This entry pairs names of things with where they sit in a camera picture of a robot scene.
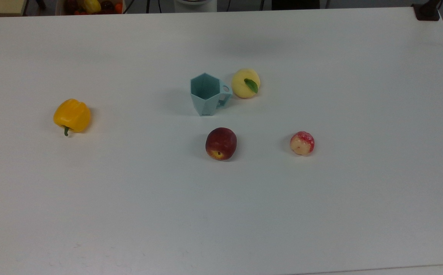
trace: mug handle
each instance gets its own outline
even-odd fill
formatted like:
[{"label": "mug handle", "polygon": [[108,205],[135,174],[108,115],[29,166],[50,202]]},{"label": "mug handle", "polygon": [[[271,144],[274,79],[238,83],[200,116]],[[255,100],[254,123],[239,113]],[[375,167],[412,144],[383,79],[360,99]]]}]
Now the mug handle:
[{"label": "mug handle", "polygon": [[228,100],[232,97],[232,89],[230,86],[225,84],[222,80],[220,80],[220,96],[217,104],[217,108],[222,108],[228,102]]}]

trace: gray floor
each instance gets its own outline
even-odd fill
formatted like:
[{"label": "gray floor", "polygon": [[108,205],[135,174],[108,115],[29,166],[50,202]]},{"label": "gray floor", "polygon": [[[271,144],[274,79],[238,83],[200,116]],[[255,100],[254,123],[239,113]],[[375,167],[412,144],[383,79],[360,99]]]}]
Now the gray floor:
[{"label": "gray floor", "polygon": [[[175,0],[152,0],[150,3],[150,12],[158,13],[158,2],[160,1],[163,13],[174,12]],[[325,7],[327,0],[320,0],[322,8]],[[218,11],[227,10],[229,0],[218,0]],[[410,7],[412,3],[424,3],[426,0],[330,0],[329,8],[371,8],[371,7]],[[45,0],[46,10],[40,10],[35,0],[29,0],[26,14],[28,16],[51,16],[55,15],[57,0]],[[134,0],[128,13],[145,13],[147,0]],[[259,10],[260,0],[232,0],[229,11],[253,11]],[[264,10],[271,9],[271,0],[264,1]],[[440,14],[443,18],[443,5],[440,8]]]}]

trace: apple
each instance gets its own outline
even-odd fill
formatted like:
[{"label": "apple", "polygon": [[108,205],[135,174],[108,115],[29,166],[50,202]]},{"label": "apple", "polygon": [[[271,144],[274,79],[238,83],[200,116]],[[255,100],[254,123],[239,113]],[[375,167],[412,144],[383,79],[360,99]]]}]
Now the apple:
[{"label": "apple", "polygon": [[297,132],[289,141],[289,146],[298,155],[309,155],[315,148],[315,139],[307,132]]},{"label": "apple", "polygon": [[240,69],[232,77],[232,91],[243,99],[255,96],[259,87],[260,78],[251,68]]},{"label": "apple", "polygon": [[228,160],[237,148],[237,136],[228,128],[217,128],[208,134],[205,148],[215,160]]}]

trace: black object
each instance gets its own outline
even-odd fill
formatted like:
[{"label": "black object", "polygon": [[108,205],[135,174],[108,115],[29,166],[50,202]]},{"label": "black object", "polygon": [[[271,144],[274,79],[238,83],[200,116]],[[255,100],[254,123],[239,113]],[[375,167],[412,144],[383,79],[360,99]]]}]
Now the black object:
[{"label": "black object", "polygon": [[319,9],[320,0],[272,0],[272,10]]},{"label": "black object", "polygon": [[429,0],[423,5],[412,4],[417,19],[419,21],[438,21],[440,18],[437,9],[439,2],[442,5],[442,0]]},{"label": "black object", "polygon": [[42,9],[42,10],[47,8],[47,5],[45,5],[45,2],[43,2],[43,0],[37,0],[37,4],[38,4],[38,7],[40,7],[40,9]]}]

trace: cable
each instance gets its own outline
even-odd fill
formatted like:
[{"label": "cable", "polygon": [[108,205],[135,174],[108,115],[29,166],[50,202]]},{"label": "cable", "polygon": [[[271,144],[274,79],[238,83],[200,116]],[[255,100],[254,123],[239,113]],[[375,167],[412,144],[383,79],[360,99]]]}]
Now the cable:
[{"label": "cable", "polygon": [[128,11],[128,9],[131,7],[131,4],[133,4],[134,1],[135,1],[135,0],[131,0],[130,4],[129,4],[128,7],[125,9],[125,11],[123,12],[123,14],[125,14],[125,13]]}]

